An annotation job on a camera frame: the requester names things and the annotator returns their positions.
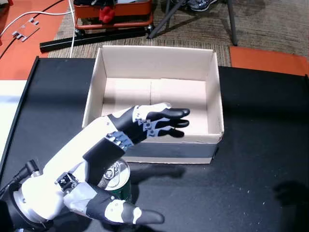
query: brown carpet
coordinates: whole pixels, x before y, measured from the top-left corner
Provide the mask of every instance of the brown carpet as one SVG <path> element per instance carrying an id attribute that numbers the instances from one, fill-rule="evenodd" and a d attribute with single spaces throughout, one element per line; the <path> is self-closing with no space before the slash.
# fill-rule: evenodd
<path id="1" fill-rule="evenodd" d="M 269 51 L 309 56 L 308 0 L 234 0 L 238 45 Z M 164 0 L 153 0 L 154 24 L 163 18 Z M 72 19 L 66 15 L 55 39 L 72 36 Z M 206 12 L 181 9 L 171 18 L 169 29 L 147 40 L 144 37 L 77 46 L 75 58 L 94 58 L 103 44 L 156 45 L 210 48 L 218 63 L 230 66 L 230 27 L 227 5 L 220 0 Z M 69 49 L 51 52 L 49 57 L 67 57 Z"/>

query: black tabletop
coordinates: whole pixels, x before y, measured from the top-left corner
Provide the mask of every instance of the black tabletop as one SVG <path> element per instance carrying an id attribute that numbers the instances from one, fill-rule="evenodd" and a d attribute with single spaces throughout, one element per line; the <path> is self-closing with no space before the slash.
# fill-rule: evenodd
<path id="1" fill-rule="evenodd" d="M 38 60 L 2 160 L 1 185 L 29 159 L 42 169 L 81 130 L 93 65 L 93 59 Z M 225 134 L 211 164 L 130 164 L 134 202 L 166 217 L 162 225 L 137 231 L 276 232 L 308 226 L 307 80 L 227 67 L 219 73 Z M 66 211 L 50 229 L 110 230 Z"/>

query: green can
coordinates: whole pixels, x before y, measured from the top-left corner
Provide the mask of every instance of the green can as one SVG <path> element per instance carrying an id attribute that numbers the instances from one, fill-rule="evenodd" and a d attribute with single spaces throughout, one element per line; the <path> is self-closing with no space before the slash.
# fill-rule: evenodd
<path id="1" fill-rule="evenodd" d="M 132 201 L 128 163 L 119 159 L 105 172 L 98 186 L 115 194 L 121 200 Z"/>

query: chair leg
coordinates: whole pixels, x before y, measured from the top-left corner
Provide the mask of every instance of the chair leg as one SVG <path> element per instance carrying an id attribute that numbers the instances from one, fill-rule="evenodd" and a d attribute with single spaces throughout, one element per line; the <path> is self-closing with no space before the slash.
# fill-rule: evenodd
<path id="1" fill-rule="evenodd" d="M 173 6 L 173 8 L 164 16 L 164 18 L 159 22 L 158 26 L 156 26 L 154 28 L 154 30 L 150 33 L 150 35 L 148 36 L 148 39 L 152 39 L 154 36 L 156 36 L 156 34 L 158 33 L 158 31 L 163 27 L 163 25 L 169 21 L 169 19 L 173 16 L 173 14 L 175 14 L 175 12 L 182 6 L 182 4 L 185 2 L 186 0 L 180 0 L 178 1 L 178 3 Z"/>
<path id="2" fill-rule="evenodd" d="M 228 14 L 230 16 L 230 23 L 231 23 L 232 43 L 234 46 L 237 46 L 236 27 L 235 27 L 232 0 L 227 0 L 227 7 L 228 7 Z"/>
<path id="3" fill-rule="evenodd" d="M 165 16 L 169 13 L 169 6 L 170 6 L 170 0 L 167 0 L 166 1 L 166 8 L 165 8 Z M 170 20 L 170 18 L 166 22 L 166 29 L 169 28 L 169 20 Z"/>

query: can lid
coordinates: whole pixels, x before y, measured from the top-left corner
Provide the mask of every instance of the can lid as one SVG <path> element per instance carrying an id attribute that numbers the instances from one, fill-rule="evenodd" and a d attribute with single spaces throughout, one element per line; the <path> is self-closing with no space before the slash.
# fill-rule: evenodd
<path id="1" fill-rule="evenodd" d="M 130 167 L 123 159 L 120 159 L 105 172 L 98 186 L 107 191 L 116 190 L 123 187 L 129 178 Z"/>

